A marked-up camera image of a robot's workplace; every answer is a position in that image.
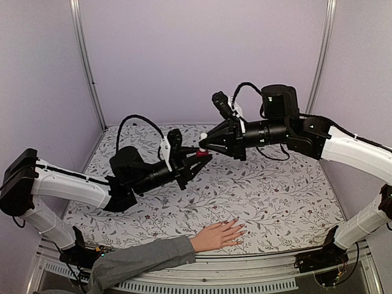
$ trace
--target red object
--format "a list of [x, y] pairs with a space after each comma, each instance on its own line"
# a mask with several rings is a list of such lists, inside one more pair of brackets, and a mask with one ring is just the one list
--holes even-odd
[[199, 149], [198, 151], [196, 151], [196, 156], [206, 156], [206, 155], [208, 155], [208, 150], [202, 152]]

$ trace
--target patterned table surface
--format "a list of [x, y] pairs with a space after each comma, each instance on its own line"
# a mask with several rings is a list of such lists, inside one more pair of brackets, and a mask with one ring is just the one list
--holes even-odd
[[[184, 146], [197, 145], [212, 126], [161, 126], [166, 134], [179, 128]], [[110, 175], [118, 127], [107, 130], [87, 174]], [[121, 146], [138, 148], [146, 162], [157, 161], [160, 137], [149, 126], [124, 126]], [[264, 148], [283, 157], [279, 146]], [[242, 245], [207, 254], [260, 254], [320, 246], [329, 228], [344, 217], [328, 181], [314, 159], [290, 152], [288, 161], [262, 157], [255, 149], [240, 162], [221, 154], [181, 191], [176, 183], [137, 196], [138, 204], [123, 213], [109, 213], [70, 202], [64, 220], [76, 225], [87, 243], [125, 248], [178, 235], [194, 236], [204, 226], [239, 217], [248, 232]]]

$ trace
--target white wall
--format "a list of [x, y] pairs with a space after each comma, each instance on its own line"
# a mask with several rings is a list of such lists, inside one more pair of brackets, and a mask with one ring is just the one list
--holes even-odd
[[[392, 146], [392, 2], [338, 1], [333, 35], [314, 113], [353, 133]], [[364, 208], [383, 183], [326, 162], [329, 179], [348, 217]], [[391, 293], [392, 234], [369, 238], [385, 293]]]
[[[99, 137], [69, 5], [0, 2], [0, 173], [28, 147], [80, 170]], [[64, 202], [50, 204], [64, 211]], [[39, 241], [0, 212], [0, 293], [23, 293]]]
[[[212, 94], [232, 95], [242, 81], [292, 85], [305, 109], [326, 2], [80, 1], [107, 123], [131, 113], [156, 123], [216, 123]], [[241, 92], [247, 119], [260, 119], [259, 99]]]

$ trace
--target gray sleeve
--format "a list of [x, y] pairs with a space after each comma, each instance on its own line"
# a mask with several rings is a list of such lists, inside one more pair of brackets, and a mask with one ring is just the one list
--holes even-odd
[[[95, 262], [89, 280], [88, 294], [103, 294], [105, 289], [144, 271], [158, 271], [193, 262], [195, 251], [186, 236], [160, 239], [145, 245], [117, 250]], [[39, 293], [71, 294], [60, 290]]]

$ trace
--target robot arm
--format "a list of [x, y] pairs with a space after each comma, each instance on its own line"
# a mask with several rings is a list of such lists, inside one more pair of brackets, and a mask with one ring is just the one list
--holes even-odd
[[65, 224], [40, 198], [41, 195], [87, 203], [106, 211], [125, 211], [137, 203], [135, 194], [177, 181], [181, 189], [211, 159], [188, 156], [198, 148], [182, 147], [178, 129], [162, 140], [164, 160], [144, 163], [136, 148], [126, 146], [110, 159], [115, 176], [96, 177], [56, 167], [27, 149], [5, 172], [0, 209], [19, 217], [45, 234], [62, 251], [67, 262], [91, 268], [99, 251], [85, 248], [83, 235]]
[[347, 261], [349, 247], [392, 219], [392, 149], [351, 134], [328, 118], [300, 114], [293, 87], [271, 85], [260, 94], [260, 115], [266, 119], [245, 121], [243, 127], [234, 99], [216, 93], [213, 102], [225, 120], [201, 136], [200, 147], [246, 160], [247, 148], [286, 144], [292, 151], [340, 162], [386, 182], [365, 209], [329, 231], [323, 249], [297, 255], [301, 272]]

